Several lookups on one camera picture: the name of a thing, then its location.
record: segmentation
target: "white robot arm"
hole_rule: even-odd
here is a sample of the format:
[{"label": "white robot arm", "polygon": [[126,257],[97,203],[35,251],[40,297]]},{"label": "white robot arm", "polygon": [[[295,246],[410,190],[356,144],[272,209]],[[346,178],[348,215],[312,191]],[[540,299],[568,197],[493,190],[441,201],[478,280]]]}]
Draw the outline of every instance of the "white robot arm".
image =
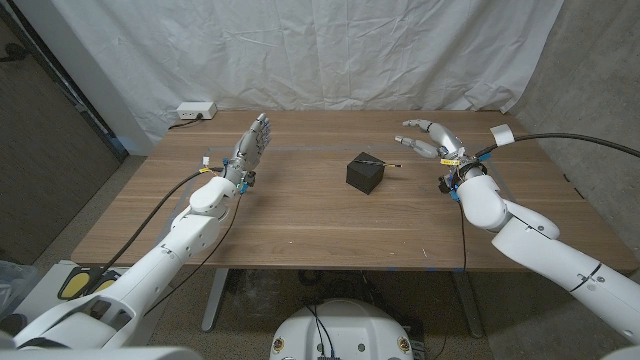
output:
[{"label": "white robot arm", "polygon": [[[560,230],[549,219],[502,199],[486,169],[464,154],[462,142],[444,126],[426,120],[411,120],[404,125],[420,126],[427,132],[437,129],[430,135],[440,145],[438,149],[402,136],[396,136],[396,141],[422,156],[431,146],[440,157],[459,162],[441,181],[457,192],[471,224],[497,233],[491,243],[498,250],[569,291],[629,341],[640,344],[640,285],[558,241]],[[432,152],[425,157],[435,157]]]},{"label": "white robot arm", "polygon": [[18,347],[57,344],[71,349],[115,349],[129,343],[145,313],[189,258],[217,239],[227,203],[255,180],[253,169],[270,139],[261,114],[236,145],[221,176],[196,190],[169,234],[108,288],[60,304],[17,336]]}]

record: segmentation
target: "robot finger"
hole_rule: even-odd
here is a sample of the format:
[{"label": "robot finger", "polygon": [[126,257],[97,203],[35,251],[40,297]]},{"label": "robot finger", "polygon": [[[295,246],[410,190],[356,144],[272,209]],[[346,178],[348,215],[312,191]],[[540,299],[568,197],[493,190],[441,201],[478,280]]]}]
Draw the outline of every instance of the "robot finger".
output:
[{"label": "robot finger", "polygon": [[419,126],[422,132],[428,132],[432,122],[429,120],[408,120],[402,123],[402,126]]},{"label": "robot finger", "polygon": [[396,136],[396,141],[400,144],[412,148],[420,156],[433,159],[438,156],[438,149],[433,145],[429,145],[424,141],[413,140],[404,136]]},{"label": "robot finger", "polygon": [[415,144],[415,140],[408,138],[408,137],[404,137],[402,135],[396,135],[396,141],[399,142],[400,144],[404,145],[404,146],[408,146],[410,148],[413,148],[413,145]]}]

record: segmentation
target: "white tape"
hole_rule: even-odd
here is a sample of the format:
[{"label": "white tape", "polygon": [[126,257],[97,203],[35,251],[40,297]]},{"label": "white tape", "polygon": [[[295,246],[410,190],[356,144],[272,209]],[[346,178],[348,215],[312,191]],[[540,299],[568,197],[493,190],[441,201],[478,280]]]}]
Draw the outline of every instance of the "white tape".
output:
[{"label": "white tape", "polygon": [[502,124],[490,129],[493,134],[493,138],[496,139],[496,145],[502,146],[511,144],[515,140],[513,139],[513,133],[509,128],[509,125]]}]

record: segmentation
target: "yellow label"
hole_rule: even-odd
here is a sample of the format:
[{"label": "yellow label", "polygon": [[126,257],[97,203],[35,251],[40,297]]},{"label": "yellow label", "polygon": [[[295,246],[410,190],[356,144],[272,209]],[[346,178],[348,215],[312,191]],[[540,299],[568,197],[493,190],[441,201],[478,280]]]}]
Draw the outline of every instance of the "yellow label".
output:
[{"label": "yellow label", "polygon": [[460,160],[447,160],[441,159],[440,164],[442,165],[460,165]]}]

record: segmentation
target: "blue connector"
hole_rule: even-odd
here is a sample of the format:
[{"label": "blue connector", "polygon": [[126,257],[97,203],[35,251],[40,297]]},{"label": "blue connector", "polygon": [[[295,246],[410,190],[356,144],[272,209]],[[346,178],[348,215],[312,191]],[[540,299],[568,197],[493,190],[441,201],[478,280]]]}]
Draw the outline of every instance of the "blue connector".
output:
[{"label": "blue connector", "polygon": [[453,199],[453,201],[460,202],[460,198],[458,197],[458,193],[455,190],[449,191],[449,195],[451,195],[451,198]]},{"label": "blue connector", "polygon": [[478,161],[485,161],[491,157],[491,153],[486,153],[478,158]]}]

